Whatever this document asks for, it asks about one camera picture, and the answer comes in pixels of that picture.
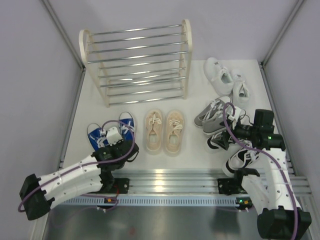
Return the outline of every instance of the cable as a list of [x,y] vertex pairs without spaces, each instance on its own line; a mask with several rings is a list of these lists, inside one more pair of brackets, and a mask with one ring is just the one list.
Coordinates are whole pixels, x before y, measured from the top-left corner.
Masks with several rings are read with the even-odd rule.
[[278,163],[278,161],[272,156],[270,155],[269,153],[261,150],[261,149],[257,149],[257,148],[252,148],[252,147],[248,147],[246,146],[245,144],[241,143],[237,138],[236,136],[233,134],[233,132],[231,131],[228,123],[227,123],[227,116],[226,116],[226,110],[227,110],[227,107],[228,106],[231,106],[232,109],[233,109],[233,114],[232,116],[235,115],[236,113],[236,109],[235,109],[235,106],[231,103],[231,102],[227,102],[224,106],[223,106],[223,110],[222,110],[222,115],[223,115],[223,122],[224,122],[224,125],[226,127],[226,130],[228,131],[228,133],[230,134],[230,136],[232,137],[232,139],[237,143],[239,144],[241,147],[243,147],[244,149],[247,149],[247,150],[251,150],[251,151],[256,151],[256,152],[259,152],[259,153],[262,153],[264,155],[266,155],[267,157],[269,157],[274,163],[275,165],[277,166],[277,168],[279,169],[281,175],[282,175],[282,178],[283,178],[283,181],[286,183],[286,189],[289,193],[289,196],[290,196],[290,199],[291,199],[291,202],[292,202],[292,206],[293,206],[293,215],[294,215],[294,226],[293,226],[293,233],[292,233],[292,236],[291,236],[291,240],[295,240],[296,236],[297,236],[297,231],[298,231],[298,210],[297,210],[297,204],[296,204],[296,201],[295,201],[295,197],[294,197],[294,193],[291,191],[291,188],[289,186],[289,182],[287,180],[287,177],[284,173],[284,171],[281,169],[281,166],[280,164]]
[[132,136],[132,144],[131,144],[131,148],[129,149],[129,151],[128,151],[125,155],[123,155],[123,156],[121,156],[121,157],[118,157],[118,158],[116,158],[116,159],[113,159],[113,160],[105,160],[105,161],[99,161],[99,162],[97,162],[97,161],[87,162],[87,163],[82,164],[81,166],[79,166],[79,165],[78,165],[78,166],[75,166],[74,168],[71,168],[70,170],[68,170],[68,171],[66,171],[66,172],[64,172],[64,173],[61,173],[60,176],[55,176],[54,178],[46,181],[45,183],[41,184],[40,186],[36,187],[36,188],[33,189],[31,192],[29,192],[29,194],[27,194],[27,195],[25,196],[25,198],[22,199],[22,201],[20,202],[20,204],[19,204],[19,206],[18,206],[18,212],[19,212],[19,213],[23,213],[23,212],[26,211],[25,209],[22,210],[21,207],[23,206],[23,204],[25,204],[25,202],[26,202],[36,191],[41,190],[41,188],[43,188],[44,186],[52,183],[53,181],[59,179],[60,177],[63,177],[63,176],[65,176],[65,175],[73,172],[74,170],[77,170],[77,169],[79,169],[79,168],[81,168],[81,167],[90,166],[90,165],[112,164],[112,163],[115,163],[115,162],[118,162],[118,161],[121,161],[121,160],[125,159],[125,158],[132,152],[132,150],[133,150],[134,147],[135,147],[135,135],[134,135],[134,132],[130,129],[130,126],[129,126],[129,125],[125,124],[125,123],[122,122],[122,121],[118,121],[118,120],[109,120],[109,121],[106,121],[106,122],[102,125],[102,129],[104,129],[104,126],[105,126],[106,124],[109,124],[109,123],[119,123],[119,124],[123,124],[123,125],[125,125],[126,127],[128,127],[128,130],[129,130],[129,132],[130,132],[130,134],[131,134],[131,136]]

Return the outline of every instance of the shoe sole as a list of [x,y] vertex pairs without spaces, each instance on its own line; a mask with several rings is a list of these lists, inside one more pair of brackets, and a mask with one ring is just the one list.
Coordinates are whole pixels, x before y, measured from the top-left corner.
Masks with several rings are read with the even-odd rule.
[[216,131],[213,131],[213,132],[203,132],[204,135],[208,136],[208,137],[211,137],[213,136],[214,134],[217,134],[219,132],[222,132],[224,130],[226,130],[227,128],[226,127],[223,127],[223,128],[220,128],[219,130],[216,130]]
[[197,125],[195,121],[193,121],[193,123],[197,128],[202,129],[202,126]]
[[181,143],[180,143],[180,146],[179,146],[179,148],[178,148],[177,151],[169,151],[169,150],[167,149],[167,144],[166,144],[167,138],[164,139],[164,145],[165,145],[165,150],[167,151],[167,153],[168,153],[169,155],[171,155],[171,156],[176,156],[176,155],[179,154],[179,152],[180,152],[180,150],[181,150],[182,137],[183,137],[184,128],[185,128],[185,125],[186,125],[186,120],[185,120],[185,116],[183,115],[183,113],[182,113],[181,111],[175,110],[175,109],[174,109],[174,110],[171,110],[171,111],[168,113],[167,117],[166,117],[165,136],[167,136],[168,117],[169,117],[170,114],[173,113],[173,112],[177,112],[177,113],[181,114],[182,117],[183,117],[183,128],[182,128],[181,135],[180,135],[180,136],[181,136]]
[[[154,109],[149,110],[149,111],[147,112],[147,114],[146,114],[146,117],[144,118],[144,127],[145,127],[145,129],[147,128],[146,119],[147,119],[147,116],[149,115],[150,112],[157,112],[157,113],[161,116],[161,118],[162,118],[162,120],[161,120],[161,121],[162,121],[161,125],[162,125],[162,127],[163,127],[163,125],[164,125],[164,115],[162,114],[162,112],[161,112],[160,109],[154,108]],[[151,150],[151,149],[148,148],[148,145],[147,145],[147,136],[145,136],[145,148],[149,151],[149,153],[150,153],[151,155],[157,155],[157,154],[159,154],[159,153],[161,152],[161,147],[162,147],[162,131],[163,131],[162,129],[163,129],[163,128],[161,128],[160,134],[159,134],[159,136],[160,136],[160,146],[159,146],[159,148],[157,148],[157,149],[155,149],[155,150]]]

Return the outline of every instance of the black and white sneaker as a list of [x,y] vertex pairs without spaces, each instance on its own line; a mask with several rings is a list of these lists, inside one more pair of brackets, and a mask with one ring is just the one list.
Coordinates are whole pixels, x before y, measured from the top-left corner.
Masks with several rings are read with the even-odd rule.
[[[222,134],[224,131],[220,131],[216,134],[214,134],[212,137],[210,137],[207,141],[206,141],[206,149],[211,152],[214,153],[217,150],[220,149],[226,149]],[[228,140],[229,144],[233,143],[233,140],[230,136],[229,140]]]
[[241,168],[245,168],[251,163],[259,159],[259,153],[257,151],[247,150],[245,148],[237,151],[232,157],[225,162],[222,167],[222,171],[228,177],[233,178],[235,176],[235,171]]

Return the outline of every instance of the white sneaker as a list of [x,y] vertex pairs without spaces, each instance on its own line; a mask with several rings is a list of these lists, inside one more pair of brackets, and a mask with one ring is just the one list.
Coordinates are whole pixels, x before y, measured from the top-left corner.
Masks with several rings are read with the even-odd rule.
[[184,122],[184,116],[178,110],[170,111],[166,118],[165,149],[170,154],[180,151]]
[[160,150],[162,121],[162,113],[159,109],[152,109],[146,115],[146,148],[151,152],[157,152]]
[[257,151],[247,150],[241,148],[232,157],[230,157],[222,166],[222,171],[230,178],[235,176],[235,171],[241,168],[249,167],[259,159],[259,153]]
[[232,103],[243,109],[248,105],[250,100],[250,91],[246,84],[246,77],[238,69],[232,70],[231,75],[234,81]]
[[208,58],[203,66],[204,74],[213,85],[219,96],[228,96],[233,87],[234,81],[226,67],[218,62],[214,57]]

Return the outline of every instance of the gray wall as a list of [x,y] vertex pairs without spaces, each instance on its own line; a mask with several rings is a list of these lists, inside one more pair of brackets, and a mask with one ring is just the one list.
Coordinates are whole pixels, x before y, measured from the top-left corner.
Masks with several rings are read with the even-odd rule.
[[193,59],[265,57],[296,0],[52,0],[74,46],[79,31],[106,32],[189,19]]
[[266,73],[297,171],[320,204],[320,1],[307,0]]
[[39,0],[0,7],[0,239],[25,240],[26,176],[55,171],[80,68]]

